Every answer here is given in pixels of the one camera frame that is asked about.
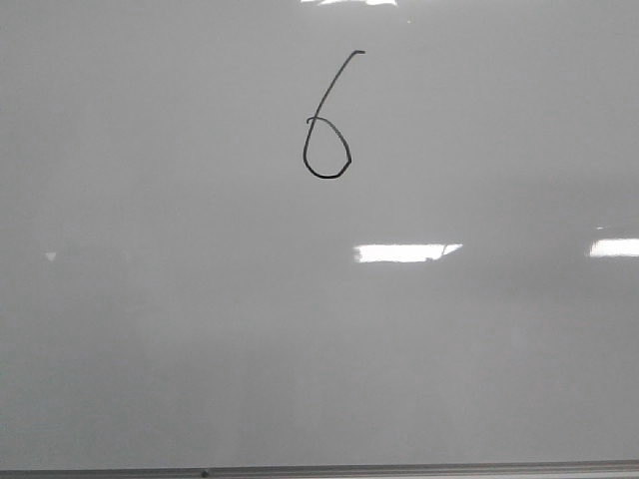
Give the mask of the white glossy whiteboard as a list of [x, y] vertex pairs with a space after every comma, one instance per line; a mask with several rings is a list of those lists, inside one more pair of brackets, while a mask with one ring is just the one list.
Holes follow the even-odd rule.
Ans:
[[5, 469], [633, 460], [634, 1], [5, 1]]

